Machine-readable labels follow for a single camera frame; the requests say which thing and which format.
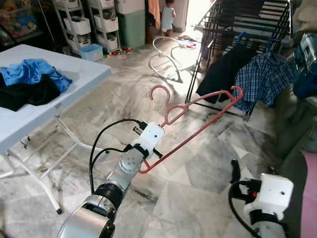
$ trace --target plaid shirt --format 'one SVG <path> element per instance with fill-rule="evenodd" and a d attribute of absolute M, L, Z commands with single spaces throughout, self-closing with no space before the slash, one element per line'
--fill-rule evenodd
<path fill-rule="evenodd" d="M 235 77 L 235 85 L 243 90 L 243 98 L 234 107 L 242 111 L 250 111 L 255 103 L 261 100 L 266 106 L 272 106 L 274 99 L 290 84 L 293 75 L 287 61 L 275 55 L 277 62 L 267 53 L 256 56 L 239 70 Z"/>

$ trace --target black metal rack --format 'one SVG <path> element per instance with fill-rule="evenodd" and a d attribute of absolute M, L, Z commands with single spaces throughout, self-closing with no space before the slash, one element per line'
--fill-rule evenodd
<path fill-rule="evenodd" d="M 207 65 L 215 50 L 223 50 L 225 54 L 238 43 L 238 36 L 242 32 L 244 38 L 241 43 L 249 48 L 255 48 L 258 54 L 266 50 L 269 39 L 275 37 L 271 49 L 277 51 L 281 47 L 281 40 L 292 37 L 292 2 L 291 0 L 214 0 L 208 12 L 195 26 L 195 30 L 203 32 L 202 44 L 192 79 L 188 88 L 186 103 L 191 101 L 197 74 L 204 51 L 207 50 Z M 210 109 L 222 109 L 198 104 Z M 245 115 L 226 112 L 248 121 L 253 110 Z"/>

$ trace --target marble floor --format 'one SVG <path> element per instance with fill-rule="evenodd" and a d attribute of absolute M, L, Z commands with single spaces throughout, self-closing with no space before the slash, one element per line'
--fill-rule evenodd
<path fill-rule="evenodd" d="M 168 42 L 161 42 L 161 46 L 171 47 Z M 151 101 L 148 93 L 154 85 L 161 84 L 170 90 L 171 103 L 184 102 L 190 73 L 182 74 L 182 83 L 155 76 L 148 67 L 149 57 L 154 54 L 151 46 L 145 46 L 127 59 L 102 61 L 112 67 L 113 75 L 62 115 L 83 142 L 92 144 L 103 127 L 122 118 L 161 123 L 165 95 L 158 90 Z M 138 174 L 119 208 L 114 237 L 250 237 L 235 220 L 227 203 L 230 161 L 237 159 L 242 176 L 247 178 L 258 178 L 269 165 L 278 166 L 273 113 L 273 109 L 258 104 L 249 122 L 224 115 L 148 174 Z M 179 121 L 165 128 L 166 134 L 157 149 L 167 153 L 215 114 L 213 110 L 192 106 Z M 99 146 L 124 148 L 136 138 L 131 131 L 133 126 L 126 123 L 111 128 L 101 138 Z M 55 123 L 51 122 L 38 128 L 31 133 L 27 149 L 18 143 L 12 150 L 28 155 L 54 127 Z M 40 174 L 71 143 L 61 132 L 29 164 Z M 89 151 L 76 148 L 48 177 L 47 183 L 64 209 L 62 215 L 56 214 L 44 191 L 29 175 L 21 173 L 0 179 L 0 237 L 56 237 L 66 217 L 90 194 L 88 155 Z M 118 156 L 110 153 L 96 163 L 96 185 L 114 168 Z M 0 158 L 0 173 L 5 169 Z M 241 212 L 242 204 L 235 204 Z"/>

